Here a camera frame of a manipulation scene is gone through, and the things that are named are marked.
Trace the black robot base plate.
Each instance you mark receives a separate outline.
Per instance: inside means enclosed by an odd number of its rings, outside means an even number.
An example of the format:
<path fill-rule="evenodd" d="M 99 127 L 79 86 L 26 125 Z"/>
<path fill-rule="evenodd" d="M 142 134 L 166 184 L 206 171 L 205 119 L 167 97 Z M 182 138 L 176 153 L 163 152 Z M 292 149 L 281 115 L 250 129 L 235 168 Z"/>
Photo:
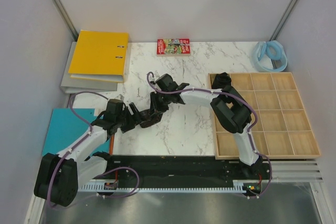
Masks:
<path fill-rule="evenodd" d="M 232 187 L 236 180 L 265 182 L 270 177 L 268 163 L 251 172 L 237 160 L 216 160 L 213 156 L 95 155 L 107 161 L 106 170 L 111 173 L 104 178 L 117 179 L 121 187 Z"/>

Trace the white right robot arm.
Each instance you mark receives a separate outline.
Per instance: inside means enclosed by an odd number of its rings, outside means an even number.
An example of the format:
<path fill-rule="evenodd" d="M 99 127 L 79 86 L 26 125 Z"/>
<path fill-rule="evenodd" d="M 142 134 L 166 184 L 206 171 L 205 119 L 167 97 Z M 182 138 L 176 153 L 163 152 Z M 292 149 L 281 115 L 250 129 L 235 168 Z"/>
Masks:
<path fill-rule="evenodd" d="M 257 122 L 256 112 L 232 86 L 229 74 L 216 74 L 211 89 L 190 87 L 188 83 L 180 86 L 169 74 L 150 81 L 154 74 L 149 72 L 146 79 L 150 87 L 169 103 L 193 104 L 212 109 L 221 126 L 233 134 L 238 147 L 241 174 L 248 179 L 259 173 L 258 163 L 262 157 L 255 147 L 251 128 Z"/>

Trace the brown floral patterned tie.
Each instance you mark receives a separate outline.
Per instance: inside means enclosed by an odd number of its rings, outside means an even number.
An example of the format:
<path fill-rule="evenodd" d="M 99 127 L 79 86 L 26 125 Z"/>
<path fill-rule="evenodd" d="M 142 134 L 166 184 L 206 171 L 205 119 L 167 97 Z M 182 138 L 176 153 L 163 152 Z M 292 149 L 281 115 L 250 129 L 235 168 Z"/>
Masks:
<path fill-rule="evenodd" d="M 162 113 L 150 113 L 149 110 L 144 110 L 140 112 L 141 116 L 141 128 L 151 127 L 161 121 Z"/>

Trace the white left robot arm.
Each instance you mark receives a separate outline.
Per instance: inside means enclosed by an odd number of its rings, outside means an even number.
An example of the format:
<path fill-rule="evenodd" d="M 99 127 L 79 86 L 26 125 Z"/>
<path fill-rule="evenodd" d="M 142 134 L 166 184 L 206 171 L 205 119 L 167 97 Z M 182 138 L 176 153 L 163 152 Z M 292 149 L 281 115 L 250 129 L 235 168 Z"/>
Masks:
<path fill-rule="evenodd" d="M 68 207 L 78 189 L 98 177 L 111 178 L 115 165 L 93 154 L 118 130 L 126 132 L 141 123 L 141 115 L 134 103 L 110 99 L 107 107 L 94 121 L 87 121 L 87 130 L 68 147 L 56 154 L 45 154 L 34 187 L 34 195 L 46 200 L 51 207 Z"/>

